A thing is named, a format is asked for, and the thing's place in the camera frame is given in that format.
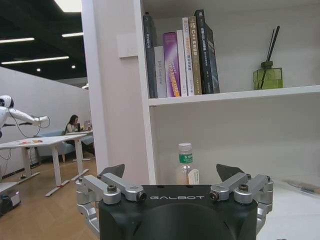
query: shelf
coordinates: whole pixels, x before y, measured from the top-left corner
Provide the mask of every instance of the shelf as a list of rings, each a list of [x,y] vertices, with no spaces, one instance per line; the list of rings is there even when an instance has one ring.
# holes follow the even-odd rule
[[[164,106],[164,105],[214,102],[214,101],[224,101],[224,100],[234,100],[234,99],[255,99],[255,98],[267,98],[267,97],[276,97],[276,96],[294,96],[294,95],[303,95],[303,94],[312,94],[312,93],[320,93],[320,85],[286,87],[286,88],[253,90],[253,91],[224,92],[224,93],[216,93],[216,94],[197,95],[197,96],[153,98],[153,99],[149,99],[148,103],[149,103],[149,106]]]
[[[143,0],[144,10],[154,19],[190,16],[196,9],[205,9],[211,13],[229,13],[274,10],[319,3],[319,0]]]

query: reed diffuser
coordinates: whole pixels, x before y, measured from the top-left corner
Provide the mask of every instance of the reed diffuser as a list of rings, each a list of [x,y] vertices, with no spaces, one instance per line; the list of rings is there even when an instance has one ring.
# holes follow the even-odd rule
[[[272,68],[273,62],[270,60],[274,50],[280,26],[276,31],[273,29],[266,61],[261,63],[261,69],[253,72],[253,84],[255,90],[283,88],[282,68]]]

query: long black hair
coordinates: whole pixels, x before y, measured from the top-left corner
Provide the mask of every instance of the long black hair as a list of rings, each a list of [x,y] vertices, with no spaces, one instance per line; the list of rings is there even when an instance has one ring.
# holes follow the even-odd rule
[[[73,114],[71,117],[70,117],[70,120],[69,122],[66,124],[65,126],[65,129],[64,129],[64,134],[67,133],[67,128],[68,128],[68,124],[71,124],[71,125],[74,125],[75,124],[75,120],[78,118],[77,115]]]

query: plastic water bottle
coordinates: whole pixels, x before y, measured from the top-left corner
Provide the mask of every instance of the plastic water bottle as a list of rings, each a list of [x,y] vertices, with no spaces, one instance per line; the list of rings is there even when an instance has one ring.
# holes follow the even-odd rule
[[[199,171],[193,169],[193,155],[191,143],[179,143],[179,166],[176,169],[176,184],[198,185]]]

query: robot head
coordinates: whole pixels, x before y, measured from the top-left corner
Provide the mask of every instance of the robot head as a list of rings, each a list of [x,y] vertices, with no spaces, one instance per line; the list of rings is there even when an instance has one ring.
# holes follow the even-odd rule
[[[12,97],[8,95],[2,95],[0,96],[0,107],[5,107],[5,108],[13,108],[15,105],[14,100]]]

